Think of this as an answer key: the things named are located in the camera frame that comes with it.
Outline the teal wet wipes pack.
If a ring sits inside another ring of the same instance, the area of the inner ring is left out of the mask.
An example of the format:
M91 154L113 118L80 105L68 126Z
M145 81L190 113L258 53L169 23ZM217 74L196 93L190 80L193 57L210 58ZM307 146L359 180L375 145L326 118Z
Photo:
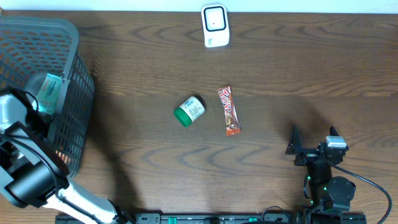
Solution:
M38 103L34 100L33 108L39 109L39 112L53 115L57 107L61 85L62 79L59 76L48 73L35 96Z

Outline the green lid white jar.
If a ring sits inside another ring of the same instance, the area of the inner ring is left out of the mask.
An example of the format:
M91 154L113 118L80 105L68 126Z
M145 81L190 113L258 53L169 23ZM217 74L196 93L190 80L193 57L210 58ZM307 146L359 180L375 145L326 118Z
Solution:
M201 101L191 96L174 110L174 115L183 127L189 127L204 112L205 107Z

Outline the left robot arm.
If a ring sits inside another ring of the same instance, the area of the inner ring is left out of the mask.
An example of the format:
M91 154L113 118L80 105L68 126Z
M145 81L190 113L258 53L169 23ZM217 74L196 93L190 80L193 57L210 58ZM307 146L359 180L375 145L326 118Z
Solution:
M48 130L34 95L1 90L1 194L16 207L52 208L83 223L135 223L70 178L65 161L45 141Z

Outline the orange chocolate bar wrapper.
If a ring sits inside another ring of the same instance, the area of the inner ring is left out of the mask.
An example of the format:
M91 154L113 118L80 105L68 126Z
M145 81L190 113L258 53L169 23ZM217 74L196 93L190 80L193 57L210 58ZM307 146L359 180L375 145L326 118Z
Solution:
M240 123L236 114L231 86L224 86L217 89L218 96L224 108L226 123L226 135L232 136L241 132Z

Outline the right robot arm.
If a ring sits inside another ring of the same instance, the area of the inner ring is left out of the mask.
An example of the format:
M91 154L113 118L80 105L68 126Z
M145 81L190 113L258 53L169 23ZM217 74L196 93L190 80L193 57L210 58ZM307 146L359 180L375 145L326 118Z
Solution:
M310 205L294 215L293 223L342 223L343 213L350 210L355 184L342 176L333 176L331 168L343 161L349 147L332 126L325 141L316 148L304 148L297 127L292 128L286 154L294 155L295 166L305 166L303 184Z

